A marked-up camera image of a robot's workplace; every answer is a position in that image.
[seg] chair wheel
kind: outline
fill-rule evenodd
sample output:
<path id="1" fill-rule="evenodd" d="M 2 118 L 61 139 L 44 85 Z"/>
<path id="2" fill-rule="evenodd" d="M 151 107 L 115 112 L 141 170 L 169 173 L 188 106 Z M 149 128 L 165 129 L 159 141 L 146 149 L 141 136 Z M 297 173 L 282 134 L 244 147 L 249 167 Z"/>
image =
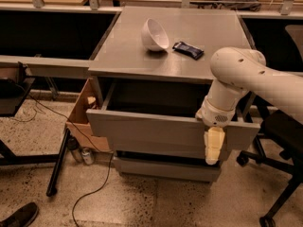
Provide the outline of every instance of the chair wheel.
<path id="1" fill-rule="evenodd" d="M 276 227 L 275 221 L 272 218 L 261 217 L 259 223 L 261 227 Z"/>
<path id="2" fill-rule="evenodd" d="M 246 155 L 239 155 L 237 157 L 237 163 L 240 165 L 240 166 L 245 166 L 247 163 L 248 163 L 249 159 Z"/>

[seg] open drawer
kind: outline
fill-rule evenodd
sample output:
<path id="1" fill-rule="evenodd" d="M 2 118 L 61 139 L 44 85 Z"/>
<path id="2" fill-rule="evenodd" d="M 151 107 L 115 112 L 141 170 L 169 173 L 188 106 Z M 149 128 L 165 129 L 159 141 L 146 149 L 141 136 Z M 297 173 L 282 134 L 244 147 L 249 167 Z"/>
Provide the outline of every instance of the open drawer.
<path id="1" fill-rule="evenodd" d="M 207 84 L 117 79 L 100 110 L 88 110 L 95 136 L 106 136 L 111 150 L 205 158 L 205 125 L 194 116 Z M 226 127 L 221 160 L 246 149 L 259 125 L 232 122 Z"/>

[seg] metal can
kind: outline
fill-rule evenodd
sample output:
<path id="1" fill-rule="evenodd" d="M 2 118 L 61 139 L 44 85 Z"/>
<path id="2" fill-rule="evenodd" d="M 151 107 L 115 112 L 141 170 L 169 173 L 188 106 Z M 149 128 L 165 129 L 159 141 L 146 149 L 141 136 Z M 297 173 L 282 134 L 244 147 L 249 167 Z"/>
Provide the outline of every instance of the metal can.
<path id="1" fill-rule="evenodd" d="M 91 165 L 95 161 L 94 153 L 89 148 L 84 148 L 81 152 L 82 158 L 87 165 Z"/>

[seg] white bowl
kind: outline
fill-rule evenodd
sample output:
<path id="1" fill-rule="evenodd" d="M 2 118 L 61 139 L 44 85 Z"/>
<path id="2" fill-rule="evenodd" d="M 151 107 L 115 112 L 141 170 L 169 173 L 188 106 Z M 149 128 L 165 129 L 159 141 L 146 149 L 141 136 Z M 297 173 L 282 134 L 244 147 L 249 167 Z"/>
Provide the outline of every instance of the white bowl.
<path id="1" fill-rule="evenodd" d="M 151 51 L 161 51 L 169 48 L 169 38 L 161 25 L 153 19 L 148 19 L 141 30 L 142 44 Z"/>

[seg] shoe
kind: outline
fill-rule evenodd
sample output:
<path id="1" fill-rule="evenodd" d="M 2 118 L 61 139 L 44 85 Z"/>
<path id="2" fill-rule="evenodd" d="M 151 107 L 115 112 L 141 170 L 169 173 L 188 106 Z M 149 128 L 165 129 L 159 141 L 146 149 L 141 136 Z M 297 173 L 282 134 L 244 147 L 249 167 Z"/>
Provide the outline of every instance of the shoe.
<path id="1" fill-rule="evenodd" d="M 30 202 L 7 219 L 0 222 L 1 227 L 27 227 L 38 214 L 39 208 L 34 202 Z"/>

